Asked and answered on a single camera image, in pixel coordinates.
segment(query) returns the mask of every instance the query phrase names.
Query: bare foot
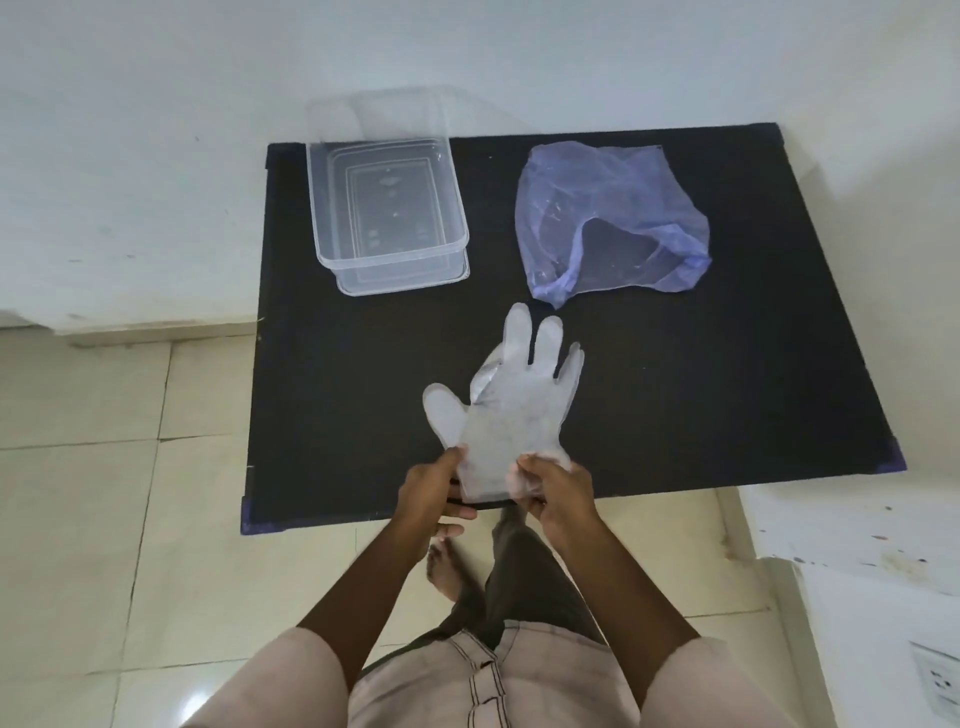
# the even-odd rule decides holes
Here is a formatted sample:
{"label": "bare foot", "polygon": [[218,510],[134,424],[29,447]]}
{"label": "bare foot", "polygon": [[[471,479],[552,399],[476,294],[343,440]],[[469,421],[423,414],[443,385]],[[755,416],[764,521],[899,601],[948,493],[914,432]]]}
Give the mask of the bare foot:
{"label": "bare foot", "polygon": [[460,598],[464,588],[481,591],[476,578],[449,539],[438,541],[427,551],[426,578],[450,601]]}

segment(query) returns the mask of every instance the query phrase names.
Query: transparent glove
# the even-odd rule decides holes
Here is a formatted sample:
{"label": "transparent glove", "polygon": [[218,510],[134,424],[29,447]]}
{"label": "transparent glove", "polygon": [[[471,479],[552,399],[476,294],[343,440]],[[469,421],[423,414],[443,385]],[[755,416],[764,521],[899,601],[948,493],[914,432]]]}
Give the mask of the transparent glove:
{"label": "transparent glove", "polygon": [[503,343],[473,378],[469,408],[441,384],[423,393],[427,419],[441,442],[468,448],[458,470],[464,501],[540,495],[538,484],[516,470],[516,459],[524,453],[570,468],[560,446],[560,427],[577,391],[584,354],[573,344],[555,379],[563,324],[556,316],[540,324],[534,362],[528,364],[532,335],[530,311],[523,303],[515,304],[507,315]]}
{"label": "transparent glove", "polygon": [[[493,375],[503,362],[503,344],[497,344],[487,360],[470,382],[470,403],[477,401],[480,393],[493,379]],[[460,445],[460,436],[467,423],[468,407],[442,384],[431,384],[423,390],[423,411],[434,434],[440,438],[444,448]]]}

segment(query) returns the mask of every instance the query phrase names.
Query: person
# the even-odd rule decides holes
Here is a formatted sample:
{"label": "person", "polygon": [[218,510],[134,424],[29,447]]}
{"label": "person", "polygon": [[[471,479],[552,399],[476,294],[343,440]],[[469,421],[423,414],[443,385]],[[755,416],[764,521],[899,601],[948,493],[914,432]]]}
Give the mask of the person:
{"label": "person", "polygon": [[[493,531],[482,589],[442,516],[460,449],[417,465],[396,511],[300,624],[267,644],[186,723],[191,728],[642,725],[786,728],[782,711],[700,637],[601,520],[589,473],[536,456],[516,468],[543,498],[521,497]],[[529,514],[566,564],[525,524]],[[431,537],[440,540],[430,546]],[[436,629],[363,669],[407,574],[453,601]]]}

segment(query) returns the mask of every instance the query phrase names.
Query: leg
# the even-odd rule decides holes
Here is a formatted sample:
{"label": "leg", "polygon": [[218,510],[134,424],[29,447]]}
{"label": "leg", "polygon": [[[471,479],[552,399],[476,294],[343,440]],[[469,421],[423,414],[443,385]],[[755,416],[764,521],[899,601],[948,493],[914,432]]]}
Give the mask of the leg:
{"label": "leg", "polygon": [[[518,506],[508,506],[493,530],[484,641],[496,647],[503,620],[517,619],[553,624],[606,644],[580,592],[525,517]],[[499,634],[488,634],[497,624]]]}
{"label": "leg", "polygon": [[430,547],[426,556],[426,577],[437,587],[438,592],[453,602],[449,616],[411,643],[364,667],[360,673],[361,678],[394,657],[439,640],[449,639],[462,629],[475,628],[484,620],[487,604],[483,589],[467,570],[463,559],[449,540]]}

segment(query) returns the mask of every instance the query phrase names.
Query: blue plastic bag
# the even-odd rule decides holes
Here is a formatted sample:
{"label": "blue plastic bag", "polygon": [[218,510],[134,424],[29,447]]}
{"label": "blue plastic bag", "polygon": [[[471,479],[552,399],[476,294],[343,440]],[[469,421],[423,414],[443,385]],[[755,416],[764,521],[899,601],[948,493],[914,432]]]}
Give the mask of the blue plastic bag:
{"label": "blue plastic bag", "polygon": [[534,147],[516,194],[516,238],[535,299],[641,285],[675,293],[710,265],[709,224],[660,147]]}

